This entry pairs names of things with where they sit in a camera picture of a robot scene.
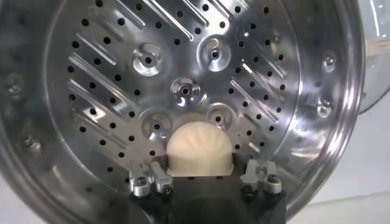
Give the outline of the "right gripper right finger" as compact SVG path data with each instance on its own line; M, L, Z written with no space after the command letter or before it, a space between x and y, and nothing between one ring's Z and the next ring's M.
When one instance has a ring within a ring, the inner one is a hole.
M255 159L248 160L244 175L240 176L244 187L249 187L252 192L258 190L260 183L263 190L269 194L280 194L282 192L282 181L277 174L277 166L269 161L263 165Z

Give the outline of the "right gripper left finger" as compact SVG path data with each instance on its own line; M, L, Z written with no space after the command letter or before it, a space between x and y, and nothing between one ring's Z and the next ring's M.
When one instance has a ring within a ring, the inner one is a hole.
M129 192L132 195L147 197L152 192L152 187L159 194L173 189L173 177L165 172L158 161L153 161L148 166L137 164L129 170Z

